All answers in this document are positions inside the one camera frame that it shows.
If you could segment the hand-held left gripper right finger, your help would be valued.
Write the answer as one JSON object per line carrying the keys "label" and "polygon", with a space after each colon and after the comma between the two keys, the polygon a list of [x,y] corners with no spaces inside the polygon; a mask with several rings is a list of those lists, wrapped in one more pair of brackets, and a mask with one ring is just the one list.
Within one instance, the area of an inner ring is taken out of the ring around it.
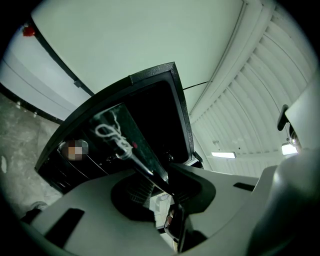
{"label": "hand-held left gripper right finger", "polygon": [[170,164],[169,185],[183,202],[181,256],[247,256],[269,196],[269,169],[260,178]]}

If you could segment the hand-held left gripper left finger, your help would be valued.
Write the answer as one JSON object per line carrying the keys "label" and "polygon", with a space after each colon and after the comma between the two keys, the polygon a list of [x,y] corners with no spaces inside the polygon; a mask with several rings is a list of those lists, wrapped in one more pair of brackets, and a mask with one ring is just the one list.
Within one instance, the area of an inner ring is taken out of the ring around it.
{"label": "hand-held left gripper left finger", "polygon": [[50,255],[172,256],[154,221],[134,221],[112,202],[112,188],[134,171],[86,181],[47,207],[29,233]]}

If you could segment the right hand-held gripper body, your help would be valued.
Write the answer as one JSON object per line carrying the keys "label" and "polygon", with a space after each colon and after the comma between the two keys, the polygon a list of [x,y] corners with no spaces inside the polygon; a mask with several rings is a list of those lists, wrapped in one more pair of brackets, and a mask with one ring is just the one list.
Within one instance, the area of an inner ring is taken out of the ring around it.
{"label": "right hand-held gripper body", "polygon": [[252,233],[251,256],[320,254],[320,85],[310,84],[286,111],[300,142],[277,166],[265,212]]}

